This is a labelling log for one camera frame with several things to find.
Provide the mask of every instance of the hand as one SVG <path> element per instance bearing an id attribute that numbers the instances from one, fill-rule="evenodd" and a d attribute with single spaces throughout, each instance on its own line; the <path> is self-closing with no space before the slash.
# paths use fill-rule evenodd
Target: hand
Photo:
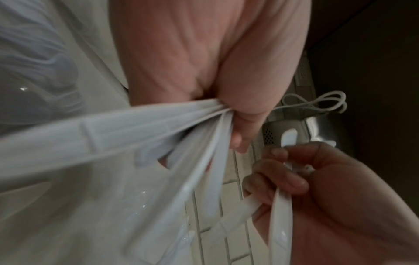
<path id="1" fill-rule="evenodd" d="M 132 105 L 217 97 L 235 111 L 245 152 L 287 90 L 310 0 L 111 0 Z"/>
<path id="2" fill-rule="evenodd" d="M 315 171 L 297 175 L 285 161 Z M 419 264 L 418 218 L 378 175 L 338 149 L 313 143 L 263 151 L 243 192 L 264 203 L 253 223 L 265 242 L 276 187 L 293 195 L 292 264 Z"/>

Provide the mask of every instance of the white cord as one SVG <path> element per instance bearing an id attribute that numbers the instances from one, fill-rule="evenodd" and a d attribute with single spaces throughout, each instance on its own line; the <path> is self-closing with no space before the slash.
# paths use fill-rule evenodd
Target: white cord
<path id="1" fill-rule="evenodd" d="M 288 105 L 285 102 L 285 99 L 287 97 L 296 97 L 297 99 L 299 99 L 300 101 L 302 101 L 302 103 L 298 103 L 298 104 L 292 104 L 292 105 Z M 297 95 L 297 94 L 285 94 L 284 97 L 281 100 L 282 106 L 278 106 L 276 108 L 274 108 L 273 110 L 279 110 L 279 109 L 286 109 L 286 108 L 299 108 L 299 109 L 307 109 L 307 110 L 315 110 L 315 111 L 320 111 L 320 112 L 330 112 L 330 111 L 334 111 L 337 110 L 338 108 L 342 107 L 338 113 L 343 113 L 346 111 L 348 104 L 345 102 L 346 100 L 346 94 L 342 91 L 331 91 L 331 92 L 327 92 L 321 96 L 319 96 L 318 98 L 316 98 L 313 101 L 307 101 L 306 99 L 304 99 L 303 97 Z M 334 104 L 331 107 L 328 108 L 319 108 L 316 107 L 314 104 L 318 103 L 318 102 L 322 102 L 322 101 L 336 101 L 337 103 Z"/>

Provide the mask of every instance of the speaker grille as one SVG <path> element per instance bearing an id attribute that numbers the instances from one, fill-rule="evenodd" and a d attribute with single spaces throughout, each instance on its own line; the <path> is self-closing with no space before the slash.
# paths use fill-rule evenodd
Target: speaker grille
<path id="1" fill-rule="evenodd" d="M 272 136 L 272 132 L 269 129 L 266 129 L 263 133 L 263 142 L 265 145 L 274 145 L 274 137 Z"/>

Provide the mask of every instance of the tiled floor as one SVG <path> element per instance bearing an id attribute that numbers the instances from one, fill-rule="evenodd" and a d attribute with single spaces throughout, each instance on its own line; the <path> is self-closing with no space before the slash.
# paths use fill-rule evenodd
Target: tiled floor
<path id="1" fill-rule="evenodd" d="M 295 78 L 287 93 L 296 93 L 307 100 L 315 98 L 306 56 L 302 57 Z M 293 100 L 290 99 L 287 103 L 297 103 L 293 102 Z M 301 114 L 303 113 L 300 110 L 277 110 L 269 115 L 267 121 L 294 118 L 296 115 L 300 116 Z M 241 182 L 245 176 L 251 174 L 253 163 L 261 158 L 263 146 L 263 138 L 260 133 L 246 154 L 239 154 L 230 150 L 221 193 L 220 214 L 218 216 L 207 218 L 202 214 L 201 199 L 205 180 L 201 181 L 195 189 L 192 199 L 186 203 L 186 212 L 189 215 L 191 229 L 197 231 L 197 239 L 192 243 L 192 255 L 195 265 L 268 264 L 268 247 L 260 238 L 251 220 L 248 220 L 245 225 L 233 231 L 224 242 L 211 247 L 201 243 L 201 239 L 205 237 L 211 226 L 243 199 Z"/>

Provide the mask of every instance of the dark wall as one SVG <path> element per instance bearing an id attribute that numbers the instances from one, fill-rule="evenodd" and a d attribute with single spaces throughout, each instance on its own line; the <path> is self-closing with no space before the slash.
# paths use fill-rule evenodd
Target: dark wall
<path id="1" fill-rule="evenodd" d="M 306 48 L 335 31 L 374 0 L 313 0 Z"/>
<path id="2" fill-rule="evenodd" d="M 309 59 L 318 94 L 347 94 L 356 157 L 419 214 L 419 1 L 374 2 Z"/>

